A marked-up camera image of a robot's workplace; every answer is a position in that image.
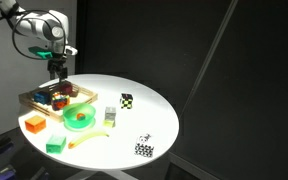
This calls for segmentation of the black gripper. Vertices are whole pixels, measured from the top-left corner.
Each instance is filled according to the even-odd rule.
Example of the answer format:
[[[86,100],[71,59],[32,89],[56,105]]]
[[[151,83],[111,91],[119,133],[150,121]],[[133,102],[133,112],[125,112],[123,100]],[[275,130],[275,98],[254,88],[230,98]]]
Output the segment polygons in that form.
[[[68,75],[68,70],[64,66],[66,63],[65,57],[55,57],[48,60],[47,70],[50,73],[50,79],[55,79],[55,73],[59,74],[59,82],[62,83]]]

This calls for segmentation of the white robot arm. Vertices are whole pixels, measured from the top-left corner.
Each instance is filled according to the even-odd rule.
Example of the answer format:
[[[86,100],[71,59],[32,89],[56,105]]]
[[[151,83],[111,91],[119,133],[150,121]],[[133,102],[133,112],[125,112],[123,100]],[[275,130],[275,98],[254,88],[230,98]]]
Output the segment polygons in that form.
[[[68,17],[55,10],[24,10],[16,0],[0,0],[1,19],[12,29],[12,43],[24,57],[47,61],[50,79],[58,77],[62,83],[68,77],[64,66],[67,56],[75,56],[78,50],[68,44]],[[15,35],[36,38],[46,43],[44,47],[29,47],[29,54],[22,52],[15,42]]]

